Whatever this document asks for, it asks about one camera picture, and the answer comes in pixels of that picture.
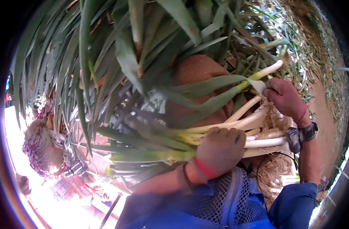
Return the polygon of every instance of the work glove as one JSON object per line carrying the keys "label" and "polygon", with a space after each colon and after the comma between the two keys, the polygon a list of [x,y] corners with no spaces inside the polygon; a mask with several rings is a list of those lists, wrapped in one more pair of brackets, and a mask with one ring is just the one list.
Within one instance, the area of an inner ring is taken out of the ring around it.
{"label": "work glove", "polygon": [[213,127],[200,140],[197,153],[189,162],[199,179],[207,182],[234,168],[242,159],[246,135],[235,128]]}
{"label": "work glove", "polygon": [[267,81],[266,85],[269,89],[265,89],[263,94],[270,102],[273,102],[280,113],[291,117],[298,124],[308,107],[303,103],[291,82],[273,78]]}

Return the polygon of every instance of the red glove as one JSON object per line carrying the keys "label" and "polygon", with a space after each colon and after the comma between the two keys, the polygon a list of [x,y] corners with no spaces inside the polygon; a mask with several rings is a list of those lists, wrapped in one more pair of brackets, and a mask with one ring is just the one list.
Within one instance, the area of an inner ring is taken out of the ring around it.
{"label": "red glove", "polygon": [[211,128],[201,140],[196,157],[189,163],[203,182],[223,175],[242,159],[246,135],[235,128]]}
{"label": "red glove", "polygon": [[267,81],[266,85],[270,89],[265,89],[263,94],[274,103],[279,112],[292,117],[294,122],[298,124],[306,114],[308,106],[303,103],[291,82],[273,78]]}

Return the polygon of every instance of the wristwatch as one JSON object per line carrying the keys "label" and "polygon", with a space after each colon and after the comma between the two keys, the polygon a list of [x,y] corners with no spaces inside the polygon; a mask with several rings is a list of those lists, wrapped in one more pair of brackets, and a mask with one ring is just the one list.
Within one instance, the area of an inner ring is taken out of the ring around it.
{"label": "wristwatch", "polygon": [[302,129],[293,127],[287,129],[285,135],[291,152],[299,153],[302,150],[302,142],[314,139],[316,131],[318,131],[318,126],[315,122],[312,122],[312,124]]}

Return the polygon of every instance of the soil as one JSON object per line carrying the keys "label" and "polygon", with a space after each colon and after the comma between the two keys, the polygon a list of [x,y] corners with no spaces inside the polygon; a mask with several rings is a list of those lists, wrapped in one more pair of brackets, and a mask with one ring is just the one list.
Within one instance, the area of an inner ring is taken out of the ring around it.
{"label": "soil", "polygon": [[329,103],[329,107],[327,107],[323,85],[317,77],[315,79],[315,83],[310,86],[310,93],[315,98],[310,101],[309,109],[315,112],[314,120],[319,128],[316,139],[323,161],[321,177],[329,177],[333,172],[334,162],[339,155],[342,144],[336,141],[338,127],[333,121],[331,104]]}

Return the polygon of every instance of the worker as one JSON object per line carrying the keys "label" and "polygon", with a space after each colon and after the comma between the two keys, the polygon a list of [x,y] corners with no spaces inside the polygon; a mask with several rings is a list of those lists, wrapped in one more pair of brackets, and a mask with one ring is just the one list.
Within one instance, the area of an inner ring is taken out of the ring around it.
{"label": "worker", "polygon": [[308,228],[321,168],[313,123],[289,81],[273,78],[267,85],[264,96],[304,135],[300,184],[285,186],[267,211],[252,174],[237,166],[245,152],[244,131],[214,127],[188,163],[136,186],[116,228]]}

